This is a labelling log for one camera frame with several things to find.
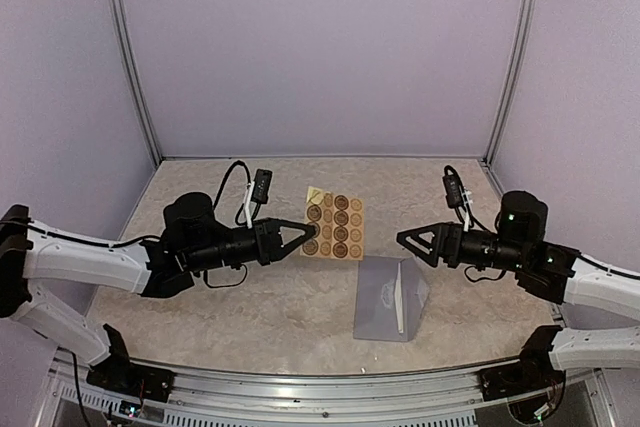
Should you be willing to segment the brown sticker sheet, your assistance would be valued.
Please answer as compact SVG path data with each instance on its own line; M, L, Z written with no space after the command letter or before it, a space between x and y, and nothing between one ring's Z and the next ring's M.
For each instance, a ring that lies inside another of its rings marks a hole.
M304 220L315 233L300 248L302 256L343 261L364 258L364 202L361 199L309 187Z

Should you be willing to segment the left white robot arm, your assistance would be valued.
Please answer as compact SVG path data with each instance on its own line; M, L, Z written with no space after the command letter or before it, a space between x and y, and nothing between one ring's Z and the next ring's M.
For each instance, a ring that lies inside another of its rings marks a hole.
M171 298L202 272L286 258L315 235L314 227L265 218L227 227L202 192L182 195L163 211L160 236L116 243L50 229L12 206L1 219L1 315L19 322L80 357L121 392L140 381L117 330L97 325L41 282L68 280L106 286L145 298Z

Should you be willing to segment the grey envelope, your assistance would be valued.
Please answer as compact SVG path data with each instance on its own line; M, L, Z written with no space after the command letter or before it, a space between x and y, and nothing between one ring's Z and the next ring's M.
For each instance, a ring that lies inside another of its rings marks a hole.
M404 333L396 326L394 285L402 264ZM422 322L430 293L414 258L365 256L358 265L353 338L368 341L410 342Z

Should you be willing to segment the beige letter sheet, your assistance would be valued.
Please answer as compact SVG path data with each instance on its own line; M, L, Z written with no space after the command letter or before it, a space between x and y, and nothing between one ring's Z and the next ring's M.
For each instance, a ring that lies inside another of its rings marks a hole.
M404 333L404 305L402 287L402 264L397 265L396 280L394 285L394 306L396 314L396 326L399 334Z

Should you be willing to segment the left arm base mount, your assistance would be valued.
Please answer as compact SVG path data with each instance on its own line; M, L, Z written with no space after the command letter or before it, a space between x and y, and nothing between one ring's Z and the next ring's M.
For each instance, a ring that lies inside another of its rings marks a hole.
M89 369L87 383L140 400L168 401L175 380L171 370L111 355Z

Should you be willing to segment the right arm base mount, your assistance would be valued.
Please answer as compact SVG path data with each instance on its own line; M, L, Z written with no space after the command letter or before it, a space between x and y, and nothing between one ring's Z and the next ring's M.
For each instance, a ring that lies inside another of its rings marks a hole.
M562 384L566 373L556 370L547 355L520 356L515 362L482 369L478 379L484 401L515 397Z

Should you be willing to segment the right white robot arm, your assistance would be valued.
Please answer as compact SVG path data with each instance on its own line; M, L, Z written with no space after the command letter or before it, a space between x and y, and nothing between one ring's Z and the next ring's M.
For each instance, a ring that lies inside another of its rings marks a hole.
M432 267L465 264L511 272L519 287L542 300L593 307L637 320L638 273L545 241L547 216L547 205L534 195L509 191L502 196L495 232L446 222L402 231L396 241ZM518 389L531 391L550 372L638 365L637 327L576 330L543 326L522 348L511 380Z

